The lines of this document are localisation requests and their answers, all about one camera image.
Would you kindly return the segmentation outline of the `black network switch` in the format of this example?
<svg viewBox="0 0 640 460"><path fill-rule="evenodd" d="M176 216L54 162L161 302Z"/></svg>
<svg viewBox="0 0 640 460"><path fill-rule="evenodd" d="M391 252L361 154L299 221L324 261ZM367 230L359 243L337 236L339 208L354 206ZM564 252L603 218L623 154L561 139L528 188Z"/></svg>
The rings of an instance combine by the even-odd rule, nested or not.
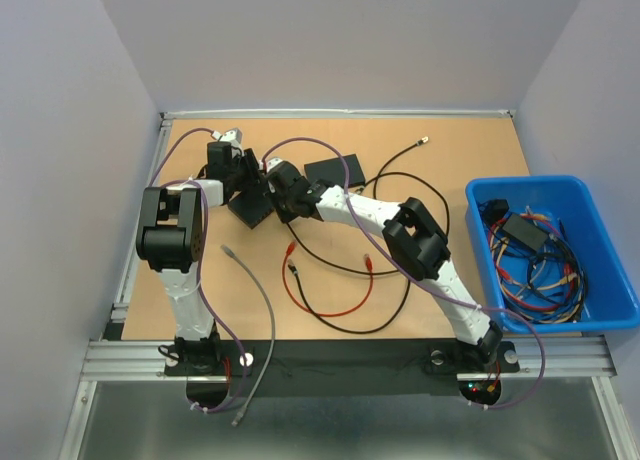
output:
<svg viewBox="0 0 640 460"><path fill-rule="evenodd" d="M366 183L366 178L356 154L344 157L349 170L349 187L360 187ZM339 158L331 158L304 165L306 178L311 182L319 180L330 182L334 185L344 185L345 171Z"/></svg>
<svg viewBox="0 0 640 460"><path fill-rule="evenodd" d="M273 205L268 197L268 186L250 186L244 192L237 194L227 205L227 208L249 229L254 229L272 212Z"/></svg>

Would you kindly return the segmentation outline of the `black ethernet cable short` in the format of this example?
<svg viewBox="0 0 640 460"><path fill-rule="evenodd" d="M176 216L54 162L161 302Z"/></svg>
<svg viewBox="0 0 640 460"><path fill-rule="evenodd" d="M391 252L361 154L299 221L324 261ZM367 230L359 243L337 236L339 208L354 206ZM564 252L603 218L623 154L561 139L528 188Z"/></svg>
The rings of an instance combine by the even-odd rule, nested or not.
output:
<svg viewBox="0 0 640 460"><path fill-rule="evenodd" d="M410 285L405 283L397 304L392 308L375 298L377 287L373 268L366 267L365 273L366 286L361 298L353 300L346 294L342 309L328 313L321 312L318 306L313 305L314 297L307 292L301 271L292 260L283 264L281 276L285 292L303 313L340 334L366 336L383 332L398 320L409 299Z"/></svg>

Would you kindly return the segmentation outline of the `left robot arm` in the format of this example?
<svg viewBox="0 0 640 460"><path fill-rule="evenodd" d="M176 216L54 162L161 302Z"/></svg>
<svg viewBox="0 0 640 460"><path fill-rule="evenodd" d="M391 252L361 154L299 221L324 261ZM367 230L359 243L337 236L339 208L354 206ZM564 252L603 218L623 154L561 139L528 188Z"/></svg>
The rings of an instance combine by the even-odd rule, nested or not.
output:
<svg viewBox="0 0 640 460"><path fill-rule="evenodd" d="M259 163L242 147L241 132L231 129L207 145L202 179L143 192L136 252L159 275L169 298L176 333L160 352L178 374L212 374L223 362L216 321L200 287L204 215L259 185Z"/></svg>

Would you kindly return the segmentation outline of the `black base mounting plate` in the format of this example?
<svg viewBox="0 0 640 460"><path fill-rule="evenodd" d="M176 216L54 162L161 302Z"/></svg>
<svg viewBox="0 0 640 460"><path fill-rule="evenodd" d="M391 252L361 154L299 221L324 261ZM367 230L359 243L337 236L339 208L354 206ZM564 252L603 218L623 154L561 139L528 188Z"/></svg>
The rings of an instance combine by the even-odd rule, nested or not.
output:
<svg viewBox="0 0 640 460"><path fill-rule="evenodd" d="M456 396L458 377L483 381L516 373L503 341L485 365L455 339L277 340L257 390L259 397L431 394Z"/></svg>

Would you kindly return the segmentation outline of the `aluminium front rail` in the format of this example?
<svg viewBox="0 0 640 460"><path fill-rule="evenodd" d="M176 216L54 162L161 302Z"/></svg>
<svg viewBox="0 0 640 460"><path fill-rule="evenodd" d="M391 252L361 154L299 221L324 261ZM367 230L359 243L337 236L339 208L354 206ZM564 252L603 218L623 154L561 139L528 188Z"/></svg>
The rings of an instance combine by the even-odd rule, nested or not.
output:
<svg viewBox="0 0 640 460"><path fill-rule="evenodd" d="M503 379L534 379L540 372L540 351L531 337L510 339L515 346L519 370ZM548 378L613 377L616 368L606 340L602 336L545 336L545 372ZM157 341L96 341L89 344L81 379L86 382L164 381L165 359L157 351Z"/></svg>

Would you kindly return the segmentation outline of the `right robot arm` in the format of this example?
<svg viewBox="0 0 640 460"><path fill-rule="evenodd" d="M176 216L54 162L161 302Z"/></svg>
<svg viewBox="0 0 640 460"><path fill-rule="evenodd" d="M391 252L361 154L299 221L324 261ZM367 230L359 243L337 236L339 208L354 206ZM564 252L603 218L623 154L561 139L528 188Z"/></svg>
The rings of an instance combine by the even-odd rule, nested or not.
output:
<svg viewBox="0 0 640 460"><path fill-rule="evenodd" d="M386 246L381 251L394 267L436 300L459 342L463 364L482 370L496 361L502 332L459 277L447 235L420 200L385 202L330 182L311 183L293 164L278 158L266 164L266 182L284 223L313 218L382 239Z"/></svg>

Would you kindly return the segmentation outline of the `black power adapter in bin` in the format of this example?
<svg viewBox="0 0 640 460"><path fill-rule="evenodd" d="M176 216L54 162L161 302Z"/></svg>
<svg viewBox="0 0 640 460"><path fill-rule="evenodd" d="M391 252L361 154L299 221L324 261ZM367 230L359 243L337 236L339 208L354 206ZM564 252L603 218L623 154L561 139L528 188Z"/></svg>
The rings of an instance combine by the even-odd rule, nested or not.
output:
<svg viewBox="0 0 640 460"><path fill-rule="evenodd" d="M509 216L502 230L509 239L520 243L532 252L540 251L549 236L546 231L519 215Z"/></svg>

